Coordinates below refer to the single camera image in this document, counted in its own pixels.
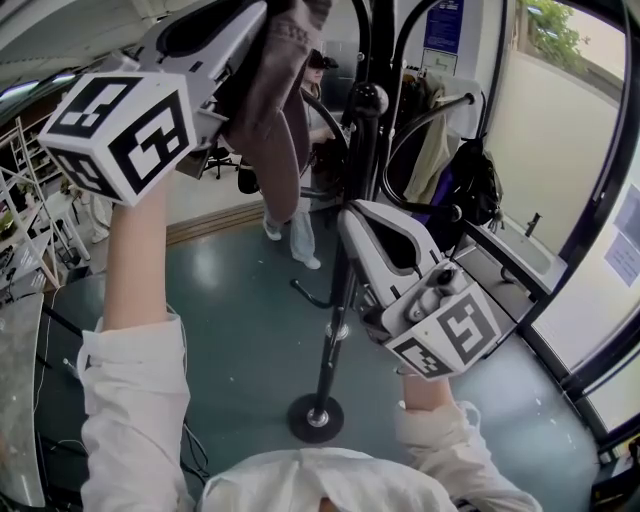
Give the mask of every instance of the sneaker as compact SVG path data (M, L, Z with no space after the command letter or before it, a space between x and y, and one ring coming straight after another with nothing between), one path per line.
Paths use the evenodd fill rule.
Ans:
M267 219L262 219L262 227L264 228L264 232L269 237L269 240L273 240L274 242L278 242L282 240L282 233L276 227L271 226Z
M304 263L305 267L307 267L309 270L318 270L322 266L322 263L320 263L320 260L318 258L314 258L313 256L307 259L300 258L294 255L292 256L294 260Z

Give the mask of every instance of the hand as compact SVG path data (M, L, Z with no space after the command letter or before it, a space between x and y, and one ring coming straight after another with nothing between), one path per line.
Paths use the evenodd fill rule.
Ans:
M406 375L402 383L408 411L434 411L442 405L455 405L449 379L426 381L418 375Z

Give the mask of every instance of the black backpack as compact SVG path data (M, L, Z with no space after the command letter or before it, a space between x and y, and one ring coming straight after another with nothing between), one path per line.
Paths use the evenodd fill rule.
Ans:
M482 139L467 140L451 160L453 187L449 204L462 209L462 218L476 226L495 219L500 211L502 185Z
M502 201L502 185L493 162L485 153L482 138L466 140L449 165L452 184L440 204L459 206L462 220L452 224L448 219L432 215L426 223L443 252L460 240L464 233L463 221L481 226L499 219Z

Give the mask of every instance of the glass panel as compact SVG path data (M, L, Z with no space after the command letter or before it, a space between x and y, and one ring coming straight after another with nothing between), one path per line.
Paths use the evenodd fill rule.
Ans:
M640 350L640 345L618 368L627 366L590 396L607 430L619 427L640 412L640 357L631 360L637 350Z

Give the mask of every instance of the gray floor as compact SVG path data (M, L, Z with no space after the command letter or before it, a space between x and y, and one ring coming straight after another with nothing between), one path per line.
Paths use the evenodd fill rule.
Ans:
M329 312L304 301L288 281L297 277L319 297L328 296L335 236L317 222L316 236L324 264L316 272L291 260L286 239L270 242L259 227L168 252L168 300L182 315L188 337L188 418L212 472L258 452L302 446L284 418L292 400L315 389ZM63 288L55 309L92 328L103 293L104 277L94 276ZM356 318L349 320L352 335L333 392L346 423L331 444L406 460L393 432L392 409L400 398L396 359L368 341ZM41 396L47 405L38 409L36 424L54 439L77 438L81 392L58 371L57 361L73 356L78 343L55 323L50 331L54 371L47 373ZM453 387L459 400L480 409L482 433L508 478L547 511L588 509L598 469L592 438L522 340L512 337ZM71 419L61 421L61 406L73 409ZM52 467L60 478L66 476L62 466ZM81 473L74 480L81 481ZM195 482L190 486L195 493Z

